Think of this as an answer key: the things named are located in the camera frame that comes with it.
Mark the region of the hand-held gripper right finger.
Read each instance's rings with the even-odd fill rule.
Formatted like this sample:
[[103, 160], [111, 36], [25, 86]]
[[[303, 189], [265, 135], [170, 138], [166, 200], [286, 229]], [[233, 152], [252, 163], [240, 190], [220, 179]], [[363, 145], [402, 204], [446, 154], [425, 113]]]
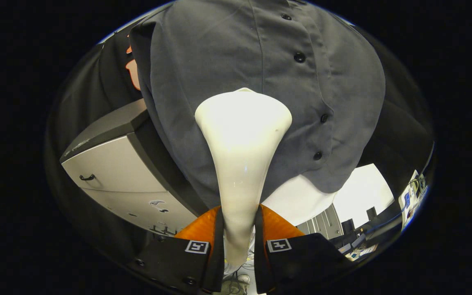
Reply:
[[255, 215], [257, 292], [325, 295], [353, 269], [353, 262], [320, 233], [304, 234], [264, 204]]

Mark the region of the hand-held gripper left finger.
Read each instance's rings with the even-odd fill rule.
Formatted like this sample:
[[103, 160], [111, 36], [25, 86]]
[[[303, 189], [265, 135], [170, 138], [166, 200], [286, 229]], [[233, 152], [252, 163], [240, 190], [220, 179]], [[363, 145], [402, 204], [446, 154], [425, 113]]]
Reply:
[[219, 293], [224, 275], [224, 218], [220, 206], [174, 236], [160, 235], [127, 265], [167, 293]]

